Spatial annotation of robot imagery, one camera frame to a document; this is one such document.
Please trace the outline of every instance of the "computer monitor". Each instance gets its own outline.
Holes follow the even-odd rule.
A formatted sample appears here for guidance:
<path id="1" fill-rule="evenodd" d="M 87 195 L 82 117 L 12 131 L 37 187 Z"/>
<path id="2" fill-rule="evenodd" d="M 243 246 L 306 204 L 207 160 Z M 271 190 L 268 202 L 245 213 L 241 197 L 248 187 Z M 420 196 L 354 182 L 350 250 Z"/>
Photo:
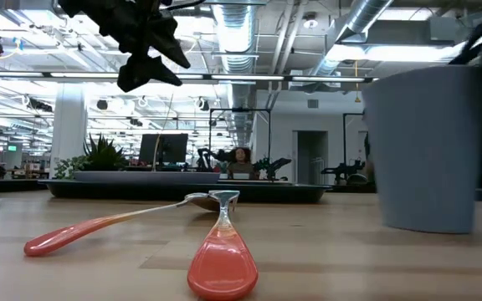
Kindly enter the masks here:
<path id="1" fill-rule="evenodd" d="M 156 162 L 178 163 L 185 162 L 187 154 L 188 134 L 145 134 L 142 136 L 141 151 L 139 153 L 139 161 L 154 161 L 154 150 L 156 148 L 157 137 L 159 137 L 159 145 L 157 146 Z"/>

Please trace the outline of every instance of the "wooden table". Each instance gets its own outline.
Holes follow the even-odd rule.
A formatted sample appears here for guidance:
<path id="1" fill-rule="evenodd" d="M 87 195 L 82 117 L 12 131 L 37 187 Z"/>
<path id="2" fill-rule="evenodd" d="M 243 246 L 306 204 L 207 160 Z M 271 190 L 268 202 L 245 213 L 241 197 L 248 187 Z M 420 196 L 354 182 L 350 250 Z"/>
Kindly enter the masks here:
<path id="1" fill-rule="evenodd" d="M 197 300 L 187 267 L 215 213 L 188 206 L 114 225 L 46 258 L 23 244 L 55 228 L 160 202 L 0 194 L 0 301 Z M 375 195 L 316 205 L 240 204 L 232 215 L 258 265 L 247 300 L 482 301 L 482 202 L 473 236 L 381 225 Z"/>

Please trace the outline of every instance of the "spoon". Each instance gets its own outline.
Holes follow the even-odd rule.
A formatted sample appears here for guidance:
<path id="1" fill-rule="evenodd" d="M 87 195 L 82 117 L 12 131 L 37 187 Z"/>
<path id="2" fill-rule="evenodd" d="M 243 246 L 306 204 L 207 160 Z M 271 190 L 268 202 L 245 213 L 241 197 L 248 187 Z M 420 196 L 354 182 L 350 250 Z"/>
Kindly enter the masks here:
<path id="1" fill-rule="evenodd" d="M 252 291 L 258 269 L 228 217 L 228 204 L 239 191 L 210 191 L 220 203 L 217 223 L 198 249 L 187 273 L 189 288 L 206 300 L 236 300 Z"/>
<path id="2" fill-rule="evenodd" d="M 197 206 L 211 211 L 218 211 L 219 205 L 216 200 L 209 198 L 207 193 L 192 193 L 185 196 L 185 200 L 172 205 L 154 207 L 135 212 L 115 214 L 108 217 L 98 217 L 88 221 L 77 223 L 73 226 L 63 227 L 42 236 L 36 237 L 25 243 L 23 252 L 27 256 L 42 256 L 58 250 L 74 240 L 92 233 L 101 228 L 118 222 L 131 220 L 141 214 L 157 212 L 160 210 L 178 208 L 194 202 Z"/>

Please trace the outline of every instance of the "gray cup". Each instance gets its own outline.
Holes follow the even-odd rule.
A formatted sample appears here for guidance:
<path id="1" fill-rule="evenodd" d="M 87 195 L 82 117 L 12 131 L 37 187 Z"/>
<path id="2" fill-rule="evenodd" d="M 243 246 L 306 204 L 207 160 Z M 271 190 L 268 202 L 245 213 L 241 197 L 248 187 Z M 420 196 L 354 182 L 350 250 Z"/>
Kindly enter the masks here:
<path id="1" fill-rule="evenodd" d="M 477 68 L 440 66 L 380 79 L 362 92 L 382 220 L 468 233 L 482 150 Z"/>

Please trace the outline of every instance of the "doorway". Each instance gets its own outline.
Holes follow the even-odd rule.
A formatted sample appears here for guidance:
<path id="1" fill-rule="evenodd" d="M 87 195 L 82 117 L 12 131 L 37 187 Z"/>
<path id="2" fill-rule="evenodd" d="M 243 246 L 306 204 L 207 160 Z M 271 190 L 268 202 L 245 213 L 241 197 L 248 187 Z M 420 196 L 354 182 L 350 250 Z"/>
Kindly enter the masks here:
<path id="1" fill-rule="evenodd" d="M 326 167 L 328 132 L 299 130 L 296 136 L 296 182 L 324 185 L 325 177 L 320 172 Z"/>

